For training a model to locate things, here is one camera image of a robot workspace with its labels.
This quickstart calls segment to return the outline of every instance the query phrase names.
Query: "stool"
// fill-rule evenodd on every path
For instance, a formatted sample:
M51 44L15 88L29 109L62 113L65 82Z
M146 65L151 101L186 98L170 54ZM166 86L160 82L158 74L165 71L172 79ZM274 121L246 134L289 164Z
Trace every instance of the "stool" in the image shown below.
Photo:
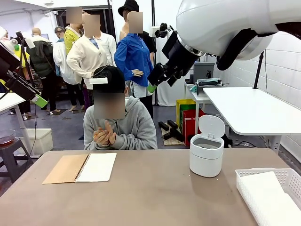
M14 152L19 148L24 150L26 156L14 156ZM7 169L7 172L0 172L0 177L10 177L13 183L25 172L25 167L33 164L25 146L18 138L15 138L13 143L9 145L0 146L0 157L3 159L3 161L0 162L0 167L5 165ZM19 166L16 162L17 160L26 160L26 162Z

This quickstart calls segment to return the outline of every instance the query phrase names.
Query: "hand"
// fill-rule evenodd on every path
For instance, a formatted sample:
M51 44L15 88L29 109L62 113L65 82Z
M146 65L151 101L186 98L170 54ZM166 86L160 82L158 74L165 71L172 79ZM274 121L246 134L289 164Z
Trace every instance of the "hand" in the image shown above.
M134 73L134 76L135 77L142 77L143 76L143 72L142 71L140 71L139 69L134 69L134 70L132 70L132 72Z
M113 132L112 127L107 120L105 121L105 129L110 133L109 142L113 145L116 140L116 133Z
M107 130L102 130L100 128L100 130L95 131L93 133L93 140L95 143L97 143L98 145L109 145L109 138L112 136L112 134L110 134Z

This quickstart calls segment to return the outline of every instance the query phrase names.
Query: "trash can lid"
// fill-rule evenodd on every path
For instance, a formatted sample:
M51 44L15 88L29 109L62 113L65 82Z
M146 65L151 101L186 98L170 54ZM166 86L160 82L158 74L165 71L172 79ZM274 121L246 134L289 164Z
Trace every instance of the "trash can lid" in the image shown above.
M216 116L203 115L198 120L198 128L204 135L211 138L222 137L225 134L225 123Z

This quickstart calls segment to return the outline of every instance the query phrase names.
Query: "white desk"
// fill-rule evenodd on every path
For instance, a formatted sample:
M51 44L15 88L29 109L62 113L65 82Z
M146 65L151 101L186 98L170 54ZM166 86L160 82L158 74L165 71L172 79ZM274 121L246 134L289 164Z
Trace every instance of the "white desk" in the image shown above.
M11 108L15 108L16 110L16 114L17 114L17 118L18 118L18 122L20 125L20 129L22 131L23 137L25 139L25 146L27 148L27 151L30 153L32 146L30 144L30 140L29 140L29 136L26 130L26 127L24 125L24 121L19 109L18 104L24 102L25 100L20 97L18 94L16 93L8 93L3 99L0 100L0 113L6 110L9 110Z
M204 92L234 132L267 136L276 153L282 135L301 134L301 110L259 89L204 88Z
M199 96L197 95L197 93L193 93L190 91L190 88L192 88L193 85L192 84L187 84L184 82L184 98L186 98L186 89L188 89L188 91L191 93L192 95L192 99L196 102L196 124L195 124L195 128L194 128L194 133L198 134L198 110L199 110L199 104L203 104L202 105L202 111L205 112L205 104L210 104L210 98L203 92L200 93Z

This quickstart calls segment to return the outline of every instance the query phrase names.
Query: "notebook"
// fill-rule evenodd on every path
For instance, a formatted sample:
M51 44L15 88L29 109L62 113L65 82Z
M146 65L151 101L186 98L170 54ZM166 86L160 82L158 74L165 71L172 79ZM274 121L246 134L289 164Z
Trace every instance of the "notebook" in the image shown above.
M116 153L65 155L43 184L109 181Z

